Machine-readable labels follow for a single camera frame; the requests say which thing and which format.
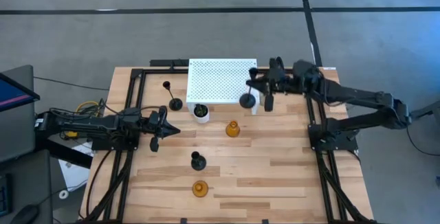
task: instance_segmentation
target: wooden tabletop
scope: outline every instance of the wooden tabletop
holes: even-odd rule
[[[325,77],[338,81],[336,70],[322,71]],[[128,67],[115,69],[107,100],[110,108],[124,108],[130,72]],[[162,87],[165,80],[171,83],[173,95],[184,102],[181,111],[168,109],[167,117],[181,133],[160,140],[157,153],[150,151],[151,135],[141,137],[131,167],[124,223],[178,223],[180,218],[187,218],[189,223],[261,223],[262,219],[271,223],[327,222],[316,156],[307,135],[309,116],[303,96],[276,94],[274,111],[266,113],[260,107],[257,115],[239,105],[210,105],[210,121],[198,124],[185,104],[187,77],[146,77],[143,107],[168,106],[171,97]],[[347,117],[344,105],[326,107],[326,112],[328,117]],[[236,120],[241,129],[235,138],[225,132],[231,120]],[[204,170],[191,168],[193,151],[206,158]],[[89,182],[105,153],[95,155]],[[346,151],[336,151],[335,156],[342,189],[363,215],[373,218],[359,161]],[[111,153],[96,177],[91,208],[109,187],[113,158]],[[192,192],[198,180],[206,181],[209,187],[203,198]],[[336,197],[330,192],[338,218]],[[83,216],[86,196],[81,207]],[[115,196],[112,217],[116,217],[119,193]]]

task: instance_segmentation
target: white perforated platform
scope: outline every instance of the white perforated platform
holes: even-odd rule
[[[249,69],[257,67],[256,59],[190,59],[186,102],[193,111],[195,104],[237,104],[249,91]],[[252,89],[259,105],[259,93]]]

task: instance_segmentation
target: black cable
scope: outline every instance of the black cable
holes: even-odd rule
[[[123,113],[123,114],[121,114],[121,112],[117,112],[117,111],[113,110],[112,108],[108,107],[108,106],[107,106],[107,103],[104,103],[104,106],[105,106],[105,108],[107,108],[108,110],[110,110],[112,113],[115,113],[116,115],[121,115],[121,116],[137,114],[137,113],[139,113],[139,112],[141,112],[141,111],[143,111],[143,110],[145,110],[145,109],[152,109],[152,108],[154,108],[154,109],[158,109],[158,108],[160,108],[160,107],[155,107],[155,106],[142,107],[141,109],[139,109],[139,110],[137,110],[137,111],[134,111],[134,112],[132,112],[132,113]]]
[[[423,154],[425,154],[425,155],[430,155],[430,156],[440,156],[440,154],[427,153],[427,152],[424,152],[424,151],[420,150],[420,148],[417,148],[417,146],[415,146],[415,144],[414,144],[414,142],[413,142],[413,139],[411,139],[410,131],[408,130],[408,127],[406,127],[406,134],[408,135],[408,138],[410,139],[411,144],[412,144],[412,145],[415,147],[415,149],[417,149],[420,153],[423,153]]]
[[[341,101],[341,102],[336,103],[336,104],[330,104],[330,103],[329,103],[329,100],[327,99],[327,92],[328,92],[328,88],[329,88],[329,86],[328,86],[327,81],[326,81],[326,79],[325,79],[325,77],[324,77],[324,74],[321,73],[321,71],[319,71],[319,74],[321,75],[322,80],[323,80],[323,82],[324,82],[324,102],[325,102],[325,104],[327,104],[329,107],[338,107],[338,106],[340,106],[340,105],[342,105],[342,104],[345,104],[345,103],[347,103],[347,102],[350,102],[350,101],[352,101],[352,100],[356,100],[356,99],[357,99],[356,97],[353,97],[353,98],[351,98],[351,99],[348,99],[348,100],[345,100],[345,101]]]
[[[351,153],[352,155],[354,155],[354,156],[356,157],[356,159],[359,161],[359,164],[361,164],[361,162],[360,162],[360,158],[359,158],[359,155],[358,155],[355,151],[353,151],[353,150],[348,150],[348,152]]]
[[[78,215],[79,215],[79,217],[81,217],[82,220],[84,220],[84,217],[81,214],[81,210],[78,210]]]
[[[130,154],[127,154],[127,157],[125,159],[125,163],[123,167],[121,168],[118,176],[116,177],[115,181],[109,186],[109,189],[105,193],[105,195],[102,197],[99,204],[93,209],[91,214],[87,215],[85,217],[86,221],[96,221],[98,220],[99,216],[101,215],[102,211],[105,208],[105,205],[108,204],[109,200],[113,197],[116,190],[118,189],[118,186],[121,184],[122,180],[124,180],[125,177],[129,177],[130,174],[130,166],[131,165],[131,159],[129,157]]]
[[[97,115],[99,108],[100,108],[99,105],[92,105],[90,107],[85,107],[79,111],[79,114]]]
[[[57,191],[55,191],[54,193],[51,193],[51,194],[50,194],[49,196],[47,196],[46,198],[44,198],[44,199],[43,199],[41,202],[39,202],[37,205],[40,205],[40,204],[44,203],[46,200],[48,200],[49,198],[51,198],[53,195],[55,195],[55,194],[57,194],[57,193],[59,193],[59,192],[62,192],[63,190],[68,190],[68,189],[72,189],[72,188],[77,188],[78,186],[80,186],[80,185],[82,185],[83,183],[87,182],[87,180],[88,180],[88,179],[84,180],[83,182],[79,183],[79,184],[76,185],[76,186],[66,187],[66,188],[63,188],[63,189],[61,189],[61,190],[57,190]]]
[[[58,219],[56,219],[55,217],[52,217],[52,218],[53,218],[54,221],[56,221],[57,223],[61,224],[61,222],[60,222]]]
[[[103,89],[103,88],[99,88],[99,87],[82,86],[82,85],[77,85],[77,84],[68,83],[68,82],[62,82],[60,80],[52,80],[52,79],[38,77],[38,76],[34,76],[34,78],[39,79],[39,80],[47,80],[47,81],[50,81],[50,82],[56,82],[56,83],[60,83],[60,84],[64,84],[64,85],[74,86],[74,87],[82,87],[82,88],[85,88],[85,89],[93,89],[93,90],[101,90],[101,91],[108,91],[108,90],[110,90],[110,89]]]
[[[107,151],[107,153],[104,155],[104,157],[102,158],[102,160],[99,163],[98,167],[96,168],[95,174],[93,175],[93,179],[91,180],[90,187],[89,187],[89,192],[87,193],[87,200],[86,200],[86,207],[85,207],[85,211],[87,213],[87,216],[90,215],[90,211],[89,211],[90,195],[91,195],[91,189],[93,188],[94,183],[95,183],[96,175],[98,175],[98,172],[101,169],[102,164],[104,163],[104,161],[107,158],[107,156],[110,155],[110,153],[111,153],[111,150]]]
[[[91,115],[81,115],[78,112],[75,111],[68,111],[65,109],[60,109],[60,108],[49,108],[49,112],[54,114],[57,117],[66,119],[66,120],[83,120],[83,119],[87,119],[90,118]]]

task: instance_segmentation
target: gray floor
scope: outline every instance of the gray floor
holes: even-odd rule
[[[439,6],[440,0],[310,0],[312,7]],[[0,10],[302,6],[301,0],[0,0]],[[389,91],[412,109],[440,100],[440,13],[314,13],[324,66],[337,67],[341,83]],[[282,56],[286,65],[313,61],[303,13],[111,14],[0,16],[0,69],[31,64],[35,74],[108,87],[116,66],[148,66],[151,59]],[[36,110],[74,109],[103,91],[36,81]],[[355,107],[350,115],[368,112]],[[432,117],[410,127],[415,143],[440,153]],[[384,223],[437,223],[440,157],[417,152],[405,131],[372,128],[358,136],[373,213]],[[53,163],[54,190],[63,187]],[[81,190],[56,201],[55,217],[73,221]]]

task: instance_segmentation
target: white paper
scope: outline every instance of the white paper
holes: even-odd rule
[[[86,142],[82,145],[77,145],[72,149],[93,157],[94,154],[90,148],[91,142]],[[74,190],[86,184],[87,179],[89,178],[89,169],[73,165],[67,161],[63,161],[62,159],[59,159],[58,162],[60,163],[61,171],[63,172],[64,176],[64,181],[69,192],[73,192]]]

